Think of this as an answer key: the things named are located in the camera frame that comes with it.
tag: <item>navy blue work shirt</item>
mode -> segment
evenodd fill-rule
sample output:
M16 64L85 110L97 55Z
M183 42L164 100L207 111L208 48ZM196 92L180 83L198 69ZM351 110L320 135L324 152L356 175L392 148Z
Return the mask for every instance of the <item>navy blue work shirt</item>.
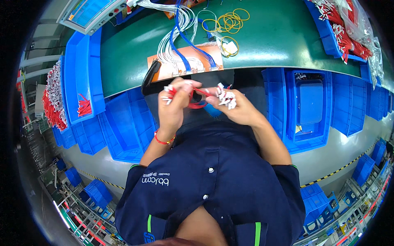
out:
M182 143L148 167L133 165L116 212L129 244L173 237L203 205L229 246L292 245L305 220L295 166L272 166L238 125L214 122L189 131Z

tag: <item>workbench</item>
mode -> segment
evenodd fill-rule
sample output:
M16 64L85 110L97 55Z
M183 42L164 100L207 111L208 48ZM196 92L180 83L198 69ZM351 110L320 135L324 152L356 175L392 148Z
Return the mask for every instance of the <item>workbench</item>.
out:
M359 62L349 60L344 64L324 51L316 25L305 3L301 0L282 1L239 1L211 0L208 10L217 17L236 8L246 9L250 19L244 21L243 28L234 35L229 34L239 44L239 54L223 57L224 69L248 67L295 67L312 68L339 72L360 77ZM206 7L201 3L192 8L195 14ZM147 58L157 53L163 36L174 27L174 20L161 11L132 23L102 28L101 38L101 78L104 97L141 85L147 71ZM247 18L244 11L237 11ZM209 12L202 12L201 19L214 18ZM207 23L209 28L214 22ZM191 38L193 28L187 31ZM207 42L206 32L201 24L195 44ZM188 46L180 37L175 41L177 48Z

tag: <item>display screen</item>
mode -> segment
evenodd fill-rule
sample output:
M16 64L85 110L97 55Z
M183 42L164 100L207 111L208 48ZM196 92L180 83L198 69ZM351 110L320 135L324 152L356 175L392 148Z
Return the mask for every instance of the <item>display screen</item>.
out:
M67 17L67 20L86 28L114 2L116 0L80 0Z

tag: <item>red bracelet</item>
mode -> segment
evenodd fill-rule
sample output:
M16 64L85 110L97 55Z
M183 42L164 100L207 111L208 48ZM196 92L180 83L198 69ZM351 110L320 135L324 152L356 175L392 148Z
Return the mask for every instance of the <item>red bracelet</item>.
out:
M162 142L162 141L160 141L160 140L157 139L157 131L158 131L158 130L159 130L159 129L157 129L157 130L154 132L154 139L156 139L156 141L157 141L158 143L160 143L160 144L171 144L171 142L174 141L175 137L177 136L177 135L175 134L174 137L171 138L170 141L168 141L168 142Z

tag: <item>yellow black warning tape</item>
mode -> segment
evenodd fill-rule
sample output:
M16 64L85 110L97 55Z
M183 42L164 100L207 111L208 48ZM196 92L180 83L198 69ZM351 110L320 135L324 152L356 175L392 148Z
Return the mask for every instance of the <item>yellow black warning tape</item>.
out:
M95 177L95 176L93 176L93 175L91 175L91 174L89 174L89 173L87 173L87 172L85 172L85 171L79 169L78 167L74 166L73 164L69 163L68 161L66 161L66 163L69 164L70 166L75 167L76 169L78 169L79 171L83 172L84 174L87 174L87 175L91 176L92 178L98 179L98 180L100 180L101 182L104 182L104 183L106 183L106 184L109 184L109 185L112 185L112 186L115 186L115 187L118 187L118 188L124 190L123 187L121 187L121 186L119 186L119 185L114 185L113 183L110 183L110 182L107 182L107 181L105 181L105 180L99 179L98 177Z
M378 142L378 141L376 141L369 149L367 149L364 153L362 153L361 155L359 155L356 159L354 159L354 160L352 160L350 163L346 164L346 166L341 167L341 168L338 169L337 171L335 171L335 172L333 172L333 173L330 173L329 175L324 176L324 177L322 177L321 179L315 180L315 181L310 182L310 183L305 184L305 185L301 185L301 188L307 187L308 185L313 185L314 183L317 183L317 182L319 182L319 181L321 181L321 180L323 180L323 179L326 179L326 178L328 178L329 176L334 175L335 173L341 171L342 169L344 169L345 167L349 166L349 165L352 164L353 162L357 161L360 157L362 157L362 156L363 156L366 152L368 152L373 146L375 146L375 144L376 144L377 142Z

